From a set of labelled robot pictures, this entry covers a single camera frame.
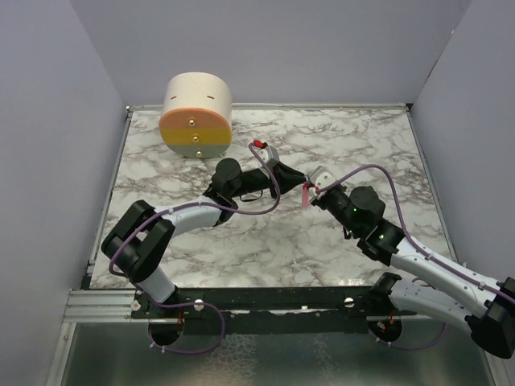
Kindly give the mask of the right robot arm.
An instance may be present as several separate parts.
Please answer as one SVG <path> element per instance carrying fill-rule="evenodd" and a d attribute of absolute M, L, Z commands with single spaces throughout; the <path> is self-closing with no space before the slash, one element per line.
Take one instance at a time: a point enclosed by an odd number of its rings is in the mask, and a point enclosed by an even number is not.
<path fill-rule="evenodd" d="M 346 238 L 372 260 L 419 277 L 422 288 L 393 279 L 369 295 L 378 314 L 402 310 L 425 315 L 470 334 L 480 348 L 498 358 L 514 353 L 514 280 L 498 281 L 448 260 L 384 219 L 385 203 L 372 187 L 347 192 L 340 184 L 315 183 L 311 203 L 331 213 Z"/>

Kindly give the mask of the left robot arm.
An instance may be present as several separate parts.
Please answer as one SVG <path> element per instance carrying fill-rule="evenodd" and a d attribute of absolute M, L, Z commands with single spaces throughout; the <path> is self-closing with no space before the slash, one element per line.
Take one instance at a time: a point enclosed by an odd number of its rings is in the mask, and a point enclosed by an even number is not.
<path fill-rule="evenodd" d="M 159 264 L 172 238 L 224 224 L 239 212 L 236 197 L 270 190 L 274 199 L 307 181 L 305 174 L 281 162 L 242 171 L 233 158 L 216 165 L 208 189 L 196 201 L 159 210 L 140 199 L 134 202 L 101 244 L 112 267 L 150 297 L 160 317 L 175 313 L 176 285 Z"/>

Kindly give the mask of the pink keyring tag with ring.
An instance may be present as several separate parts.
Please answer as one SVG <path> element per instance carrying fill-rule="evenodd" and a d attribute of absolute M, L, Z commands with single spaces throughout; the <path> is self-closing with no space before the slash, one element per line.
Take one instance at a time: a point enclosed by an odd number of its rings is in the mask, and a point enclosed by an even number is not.
<path fill-rule="evenodd" d="M 319 188 L 312 182 L 306 181 L 302 186 L 302 205 L 304 207 L 310 206 L 310 193 L 314 191 L 317 193 Z"/>

